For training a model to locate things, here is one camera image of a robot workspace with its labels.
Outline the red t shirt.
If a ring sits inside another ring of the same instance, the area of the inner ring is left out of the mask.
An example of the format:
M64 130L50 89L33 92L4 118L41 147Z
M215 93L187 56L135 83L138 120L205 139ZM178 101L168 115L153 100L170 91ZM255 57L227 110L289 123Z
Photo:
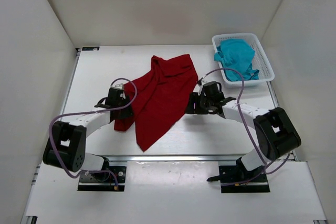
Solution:
M169 60L153 56L150 71L124 86L126 95L134 99L134 115L115 120L114 129L125 132L134 125L138 146L148 150L184 115L197 81L189 54Z

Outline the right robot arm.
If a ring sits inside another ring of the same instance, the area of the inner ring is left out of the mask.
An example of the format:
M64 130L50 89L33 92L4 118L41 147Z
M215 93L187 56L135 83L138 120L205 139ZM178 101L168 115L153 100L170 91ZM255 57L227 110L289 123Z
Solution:
M225 186L246 184L264 174L275 160L298 148L302 141L283 108L263 109L226 97L222 86L215 81L201 85L192 92L185 109L187 114L212 114L244 125L246 131L254 129L257 139L253 150L236 160L230 172L213 176L208 182L222 181Z

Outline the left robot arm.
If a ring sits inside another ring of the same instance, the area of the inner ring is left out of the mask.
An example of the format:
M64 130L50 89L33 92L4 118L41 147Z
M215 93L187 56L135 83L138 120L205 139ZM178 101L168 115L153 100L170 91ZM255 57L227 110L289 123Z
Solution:
M108 159L87 153L86 140L101 127L132 117L134 113L131 104L134 100L122 88L110 87L108 95L97 102L94 110L60 116L79 116L71 122L54 119L49 126L43 163L62 168L71 178L79 177L80 173L98 177L111 176Z

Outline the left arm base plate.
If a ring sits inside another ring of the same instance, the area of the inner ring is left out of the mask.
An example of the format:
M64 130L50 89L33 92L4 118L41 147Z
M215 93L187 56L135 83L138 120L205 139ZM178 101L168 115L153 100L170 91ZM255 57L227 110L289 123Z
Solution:
M110 162L110 173L82 174L77 191L124 192L127 178L126 162Z

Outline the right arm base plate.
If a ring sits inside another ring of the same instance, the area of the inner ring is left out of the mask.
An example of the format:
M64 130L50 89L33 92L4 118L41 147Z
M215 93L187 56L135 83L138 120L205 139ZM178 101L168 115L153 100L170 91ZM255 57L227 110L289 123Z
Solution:
M249 172L243 172L238 166L221 165L219 166L219 174L221 175L222 194L270 192L263 166Z

